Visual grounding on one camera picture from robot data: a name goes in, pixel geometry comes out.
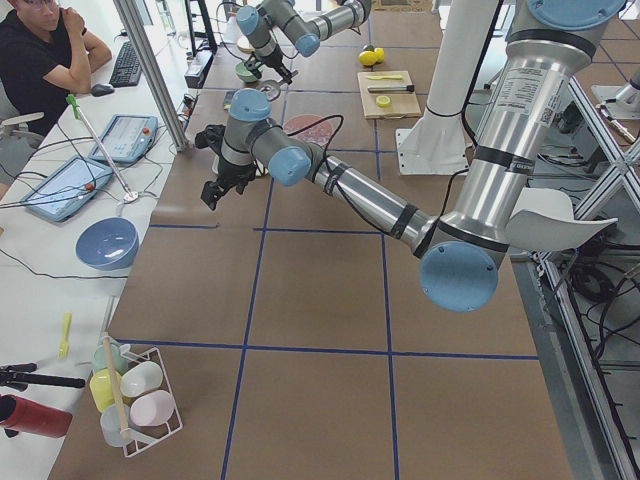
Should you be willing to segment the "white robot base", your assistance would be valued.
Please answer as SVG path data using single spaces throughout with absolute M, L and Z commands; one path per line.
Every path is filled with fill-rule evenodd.
M 463 110 L 501 5 L 451 3 L 424 114 L 412 128 L 396 131 L 402 175 L 451 175 L 468 167 Z

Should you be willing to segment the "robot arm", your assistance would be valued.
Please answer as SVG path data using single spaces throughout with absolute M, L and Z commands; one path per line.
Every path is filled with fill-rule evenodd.
M 261 79 L 259 67 L 266 66 L 290 84 L 294 74 L 284 65 L 284 54 L 272 30 L 279 29 L 296 51 L 308 58 L 322 41 L 362 25 L 372 10 L 372 3 L 365 0 L 339 1 L 338 4 L 334 10 L 311 20 L 304 20 L 296 12 L 294 1 L 262 1 L 257 7 L 240 7 L 236 23 L 253 48 L 253 53 L 243 62 L 244 67 L 256 79 Z
M 228 192 L 242 191 L 259 167 L 283 186 L 309 180 L 374 228 L 406 243 L 420 261 L 425 295 L 457 312 L 489 302 L 509 248 L 554 252 L 581 246 L 606 222 L 576 219 L 566 194 L 531 188 L 527 181 L 563 93 L 591 63 L 622 3 L 518 2 L 503 74 L 474 155 L 466 158 L 466 92 L 500 8 L 497 1 L 452 3 L 425 112 L 399 134 L 402 173 L 464 176 L 452 209 L 427 215 L 322 146 L 286 133 L 271 116 L 268 87 L 235 92 L 227 122 L 196 136 L 196 145 L 218 158 L 217 177 L 204 185 L 203 202 L 215 208 Z

